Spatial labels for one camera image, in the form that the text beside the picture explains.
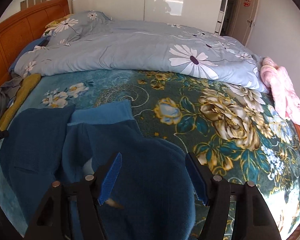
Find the grey sweatshirt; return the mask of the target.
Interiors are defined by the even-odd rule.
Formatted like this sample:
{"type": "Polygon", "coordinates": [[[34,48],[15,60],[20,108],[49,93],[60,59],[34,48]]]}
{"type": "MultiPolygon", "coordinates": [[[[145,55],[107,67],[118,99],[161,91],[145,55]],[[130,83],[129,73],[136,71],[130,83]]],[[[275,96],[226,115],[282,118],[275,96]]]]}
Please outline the grey sweatshirt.
{"type": "Polygon", "coordinates": [[[16,75],[10,81],[6,81],[0,86],[0,119],[8,108],[8,104],[15,98],[22,81],[23,78],[16,75]]]}

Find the mustard knit sweater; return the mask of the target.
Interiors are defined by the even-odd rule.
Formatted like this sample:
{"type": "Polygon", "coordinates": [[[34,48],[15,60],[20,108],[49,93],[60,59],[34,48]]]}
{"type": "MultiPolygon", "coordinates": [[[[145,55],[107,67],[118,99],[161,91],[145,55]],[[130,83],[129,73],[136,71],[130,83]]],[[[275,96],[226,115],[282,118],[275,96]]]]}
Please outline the mustard knit sweater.
{"type": "Polygon", "coordinates": [[[0,130],[6,130],[16,115],[18,109],[22,106],[26,98],[32,92],[32,90],[38,85],[39,81],[41,80],[40,74],[32,74],[27,76],[21,82],[21,87],[18,89],[14,101],[10,107],[4,112],[0,119],[0,130]]]}

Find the teal floral bed blanket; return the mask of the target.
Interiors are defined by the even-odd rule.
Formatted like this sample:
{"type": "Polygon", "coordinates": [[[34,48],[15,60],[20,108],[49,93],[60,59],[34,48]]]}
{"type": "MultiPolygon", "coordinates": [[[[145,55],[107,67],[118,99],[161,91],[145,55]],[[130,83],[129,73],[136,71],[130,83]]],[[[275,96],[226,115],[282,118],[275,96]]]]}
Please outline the teal floral bed blanket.
{"type": "Polygon", "coordinates": [[[193,152],[230,182],[254,181],[281,238],[298,237],[300,127],[279,117],[270,94],[175,73],[92,70],[41,77],[16,115],[125,99],[143,135],[193,152]]]}

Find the orange wooden headboard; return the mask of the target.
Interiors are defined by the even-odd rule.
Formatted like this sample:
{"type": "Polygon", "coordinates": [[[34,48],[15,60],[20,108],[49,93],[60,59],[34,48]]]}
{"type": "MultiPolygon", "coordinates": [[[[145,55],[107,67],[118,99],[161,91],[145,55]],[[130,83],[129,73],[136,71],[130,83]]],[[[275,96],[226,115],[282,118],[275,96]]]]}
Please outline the orange wooden headboard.
{"type": "Polygon", "coordinates": [[[49,0],[0,23],[0,86],[11,79],[8,69],[22,49],[40,38],[48,23],[68,14],[68,0],[49,0]]]}

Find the blue pillow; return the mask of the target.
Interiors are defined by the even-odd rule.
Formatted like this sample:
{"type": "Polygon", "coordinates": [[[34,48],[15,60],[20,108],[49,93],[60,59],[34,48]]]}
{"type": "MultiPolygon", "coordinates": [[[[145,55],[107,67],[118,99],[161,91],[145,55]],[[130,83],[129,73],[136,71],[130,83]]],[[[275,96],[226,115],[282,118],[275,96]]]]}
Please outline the blue pillow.
{"type": "Polygon", "coordinates": [[[17,64],[18,60],[23,56],[25,53],[29,51],[33,51],[35,46],[46,46],[50,40],[50,36],[48,37],[41,37],[39,39],[36,39],[32,42],[30,42],[25,48],[22,49],[22,51],[19,53],[17,58],[14,60],[14,62],[11,64],[11,66],[8,69],[8,72],[11,73],[14,71],[15,65],[17,64]]]}

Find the pink blanket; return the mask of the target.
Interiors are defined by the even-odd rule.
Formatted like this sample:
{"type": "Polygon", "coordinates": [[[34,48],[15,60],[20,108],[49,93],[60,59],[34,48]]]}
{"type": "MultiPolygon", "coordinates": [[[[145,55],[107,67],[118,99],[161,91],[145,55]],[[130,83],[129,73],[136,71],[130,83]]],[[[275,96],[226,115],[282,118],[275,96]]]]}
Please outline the pink blanket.
{"type": "Polygon", "coordinates": [[[294,90],[286,68],[278,66],[271,58],[265,57],[262,61],[260,77],[271,91],[278,115],[300,126],[300,98],[294,90]]]}

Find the yellow floral pillow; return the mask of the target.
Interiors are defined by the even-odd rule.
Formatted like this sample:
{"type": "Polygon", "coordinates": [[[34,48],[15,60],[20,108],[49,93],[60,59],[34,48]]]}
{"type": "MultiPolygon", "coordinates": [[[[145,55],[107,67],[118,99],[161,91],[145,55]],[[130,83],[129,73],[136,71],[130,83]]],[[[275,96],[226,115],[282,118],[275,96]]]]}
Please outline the yellow floral pillow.
{"type": "Polygon", "coordinates": [[[66,19],[68,19],[70,16],[72,16],[72,14],[68,14],[68,15],[66,15],[66,16],[64,16],[64,17],[62,17],[62,18],[56,19],[56,20],[54,20],[54,21],[48,23],[48,24],[45,26],[45,28],[46,28],[46,29],[49,29],[49,28],[55,28],[55,27],[57,27],[57,25],[59,25],[61,22],[63,22],[63,21],[65,21],[66,19]]]}

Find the light blue floral duvet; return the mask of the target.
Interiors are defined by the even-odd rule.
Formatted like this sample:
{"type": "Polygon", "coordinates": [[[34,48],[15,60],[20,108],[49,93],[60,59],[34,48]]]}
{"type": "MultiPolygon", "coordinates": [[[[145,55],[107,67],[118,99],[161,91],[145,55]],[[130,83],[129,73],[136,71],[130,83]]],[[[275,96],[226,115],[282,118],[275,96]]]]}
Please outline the light blue floral duvet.
{"type": "Polygon", "coordinates": [[[262,57],[236,39],[179,24],[122,21],[99,11],[73,14],[47,32],[48,44],[14,65],[22,77],[97,69],[174,72],[265,92],[262,57]]]}

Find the room door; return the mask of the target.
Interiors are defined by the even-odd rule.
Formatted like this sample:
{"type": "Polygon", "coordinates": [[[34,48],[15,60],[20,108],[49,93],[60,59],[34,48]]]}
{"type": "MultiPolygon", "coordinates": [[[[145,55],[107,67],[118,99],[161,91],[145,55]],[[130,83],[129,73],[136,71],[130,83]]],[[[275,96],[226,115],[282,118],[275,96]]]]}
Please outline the room door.
{"type": "Polygon", "coordinates": [[[228,36],[241,42],[244,46],[249,41],[255,25],[259,0],[237,0],[235,12],[231,20],[228,36]]]}

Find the white glossy wardrobe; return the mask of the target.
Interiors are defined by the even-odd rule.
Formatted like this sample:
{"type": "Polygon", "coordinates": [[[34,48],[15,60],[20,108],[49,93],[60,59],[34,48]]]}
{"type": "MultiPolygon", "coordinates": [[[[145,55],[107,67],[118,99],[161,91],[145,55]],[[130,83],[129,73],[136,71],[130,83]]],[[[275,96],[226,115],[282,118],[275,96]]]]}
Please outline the white glossy wardrobe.
{"type": "Polygon", "coordinates": [[[72,0],[75,13],[96,10],[118,20],[185,25],[220,33],[228,0],[72,0]]]}

